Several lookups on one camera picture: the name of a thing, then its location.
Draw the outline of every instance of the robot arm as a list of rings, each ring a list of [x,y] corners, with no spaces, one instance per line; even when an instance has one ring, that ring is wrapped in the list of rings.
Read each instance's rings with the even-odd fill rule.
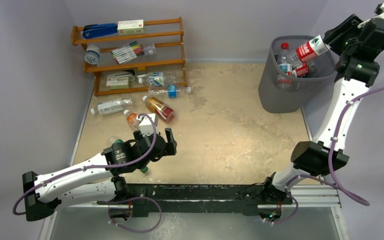
[[[165,134],[167,142],[158,134],[154,147],[145,157],[143,156],[152,146],[153,136],[143,136],[140,131],[135,131],[133,140],[116,141],[103,152],[71,167],[43,175],[26,172],[22,176],[24,193],[40,185],[24,198],[27,221],[46,218],[54,211],[71,205],[125,200],[128,194],[127,185],[124,178],[118,177],[119,174],[143,170],[150,161],[157,162],[164,156],[177,153],[172,130],[166,128]],[[91,183],[105,178],[111,179]]]
[[[292,152],[289,166],[265,180],[262,195],[267,202],[284,200],[287,197],[286,189],[304,179],[296,176],[330,174],[328,157],[333,141],[333,170],[347,164],[349,157],[343,154],[345,141],[361,99],[352,102],[342,123],[339,119],[344,107],[355,97],[367,93],[379,74],[380,67],[374,60],[384,50],[384,3],[378,5],[375,13],[377,16],[366,21],[353,14],[324,34],[324,44],[340,56],[336,64],[337,77],[332,101],[312,141],[299,142]],[[338,124],[339,132],[334,139]]]

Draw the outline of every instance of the bottle cap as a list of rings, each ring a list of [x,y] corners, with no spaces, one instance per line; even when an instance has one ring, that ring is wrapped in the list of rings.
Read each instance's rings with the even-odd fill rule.
[[[280,45],[280,47],[281,47],[282,49],[288,49],[288,48],[289,48],[289,44],[286,43],[286,42],[284,42],[284,43],[282,43],[282,45]]]
[[[139,81],[140,84],[143,84],[144,83],[144,77],[146,76],[146,74],[142,74],[142,75],[137,75],[137,80]]]

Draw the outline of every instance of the white wall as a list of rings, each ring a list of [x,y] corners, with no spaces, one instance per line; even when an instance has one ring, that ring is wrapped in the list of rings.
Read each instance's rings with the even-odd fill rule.
[[[324,33],[352,13],[368,19],[374,15],[378,3],[377,0],[329,0],[311,33]],[[384,86],[384,51],[376,61],[380,73],[372,89]],[[331,96],[332,88],[327,86],[305,105],[313,134],[323,121]],[[341,195],[351,239],[384,239],[384,92],[362,101],[348,132],[344,153],[350,159],[346,167],[337,171],[339,180],[371,203],[365,207]]]
[[[76,25],[182,17],[188,61],[263,62],[278,36],[309,33],[328,0],[66,0]]]
[[[38,239],[42,221],[12,215],[22,174],[69,164],[92,90],[73,24],[63,0],[0,0],[0,239]]]

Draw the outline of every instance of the wooden shelf rack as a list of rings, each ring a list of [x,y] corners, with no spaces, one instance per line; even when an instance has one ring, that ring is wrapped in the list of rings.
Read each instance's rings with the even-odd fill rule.
[[[126,35],[126,36],[107,36],[107,37],[97,37],[97,38],[91,38],[91,39],[84,39],[82,37],[82,34],[81,34],[84,27],[73,26],[72,32],[71,32],[71,43],[73,44],[73,46],[77,46],[80,44],[84,51],[86,51],[86,49],[88,48],[88,44],[93,44],[93,43],[114,42],[114,41],[122,41],[122,40],[134,40],[134,39],[177,36],[177,35],[180,36],[180,41],[155,43],[156,48],[180,46],[181,58],[179,58],[179,59],[140,62],[140,63],[125,63],[125,64],[118,64],[118,65],[110,65],[110,66],[91,65],[91,64],[83,61],[83,70],[86,73],[93,73],[93,75],[94,75],[93,93],[95,94],[95,96],[147,91],[148,90],[147,87],[133,87],[133,88],[127,88],[127,89],[114,89],[114,90],[105,90],[105,91],[99,90],[101,72],[126,70],[126,69],[136,69],[138,67],[156,67],[156,66],[180,64],[180,65],[182,65],[182,68],[183,68],[183,79],[184,79],[184,82],[180,83],[180,84],[185,86],[185,87],[188,85],[187,84],[187,77],[186,77],[186,70],[185,70],[185,62],[186,61],[185,61],[185,48],[183,45],[184,31],[183,31],[182,18],[179,17],[179,18],[174,18],[174,19],[144,21],[143,24],[145,26],[163,25],[163,24],[179,24],[179,31],[166,31],[166,32],[143,33],[143,34]],[[110,52],[110,51],[117,49],[119,47],[120,46],[102,48],[100,51],[101,51],[101,53],[107,53],[107,52]]]

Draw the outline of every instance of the beige floor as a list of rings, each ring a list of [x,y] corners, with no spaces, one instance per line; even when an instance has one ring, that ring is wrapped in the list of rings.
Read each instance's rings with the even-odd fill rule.
[[[165,70],[181,69],[168,67]],[[167,125],[178,143],[177,155],[151,162],[149,172],[125,174],[128,183],[252,184],[282,170],[299,141],[308,135],[301,111],[287,114],[266,112],[258,86],[264,64],[190,63],[186,65],[192,94],[165,102],[177,113]],[[145,92],[121,95],[136,102],[131,110],[148,113],[141,101]],[[90,107],[120,95],[93,96]],[[132,139],[122,113],[87,114],[74,163],[107,147],[111,136]]]

